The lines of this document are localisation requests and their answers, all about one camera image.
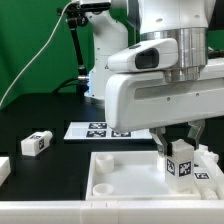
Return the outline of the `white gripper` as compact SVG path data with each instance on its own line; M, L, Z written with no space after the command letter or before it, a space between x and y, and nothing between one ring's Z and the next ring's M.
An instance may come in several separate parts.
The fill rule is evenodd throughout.
M198 149L204 119L222 115L224 63L208 64L195 81L167 83L161 72L147 72L115 74L106 85L107 124L120 133L150 128L162 157L172 155L163 126L190 121L187 138Z

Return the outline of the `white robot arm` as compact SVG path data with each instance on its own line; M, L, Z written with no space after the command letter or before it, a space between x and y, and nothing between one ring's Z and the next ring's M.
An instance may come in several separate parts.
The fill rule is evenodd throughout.
M167 126L189 123L187 142L198 146L205 120L224 115L224 59L210 59L207 46L216 1L127 3L140 42L108 58L105 118L113 130L148 129L159 153L170 156Z

